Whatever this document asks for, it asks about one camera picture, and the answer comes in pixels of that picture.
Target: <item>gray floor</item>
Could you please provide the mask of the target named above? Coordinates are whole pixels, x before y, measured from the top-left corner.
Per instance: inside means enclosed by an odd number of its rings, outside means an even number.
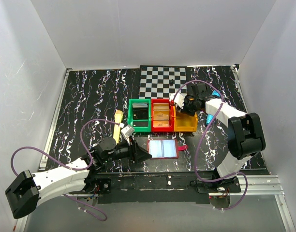
[[[232,202],[240,196],[233,196]],[[198,232],[285,231],[273,195],[246,196],[232,210],[220,212],[194,203],[113,203],[100,205],[106,222],[79,211],[76,203],[57,197],[29,215],[25,232]]]

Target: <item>black and white checkered board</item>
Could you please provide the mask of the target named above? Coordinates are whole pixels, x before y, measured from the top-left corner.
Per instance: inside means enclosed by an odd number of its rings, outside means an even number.
[[[139,98],[169,98],[172,93],[186,83],[186,68],[174,67],[142,67]],[[181,89],[187,95],[187,87]]]

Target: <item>marble pattern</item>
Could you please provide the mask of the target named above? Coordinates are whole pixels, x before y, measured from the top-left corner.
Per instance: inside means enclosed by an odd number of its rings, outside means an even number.
[[[81,127],[90,119],[105,118],[114,120],[116,109],[123,111],[126,123],[128,99],[138,98],[140,69],[70,71],[50,154],[63,163],[85,154],[80,144]],[[230,67],[187,68],[187,81],[205,80],[212,83],[224,95],[226,101],[239,110],[245,111],[238,86]],[[129,164],[126,159],[106,164],[106,172],[185,172],[193,170],[194,153],[202,132],[205,129],[206,115],[199,113],[196,133],[137,133],[139,145],[147,148],[150,139],[176,139],[178,145],[188,145],[186,151],[179,152],[178,159],[152,159],[140,164]],[[112,136],[113,125],[91,123],[83,134],[88,146],[95,146],[108,136]],[[226,128],[215,122],[206,135],[198,159],[198,170],[213,170],[228,152]],[[48,161],[46,169],[57,165]],[[265,163],[261,155],[246,163],[244,169],[263,169]]]

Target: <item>yellow tube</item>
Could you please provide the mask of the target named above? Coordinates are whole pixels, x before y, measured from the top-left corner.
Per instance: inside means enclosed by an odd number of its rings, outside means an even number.
[[[121,110],[117,110],[115,113],[115,122],[121,123],[123,119],[123,112]],[[120,127],[118,125],[115,125],[114,127],[114,139],[116,143],[119,143],[119,138],[120,138]]]

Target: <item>white wall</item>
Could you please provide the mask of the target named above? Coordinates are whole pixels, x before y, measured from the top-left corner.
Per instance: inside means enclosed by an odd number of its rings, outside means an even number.
[[[239,71],[249,112],[259,114],[268,169],[278,174],[296,227],[296,1],[277,0]]]
[[[73,69],[240,63],[275,0],[31,0]]]
[[[4,191],[19,147],[44,148],[65,67],[30,0],[0,0],[0,232],[15,225]],[[36,171],[41,155],[21,151],[17,172]]]

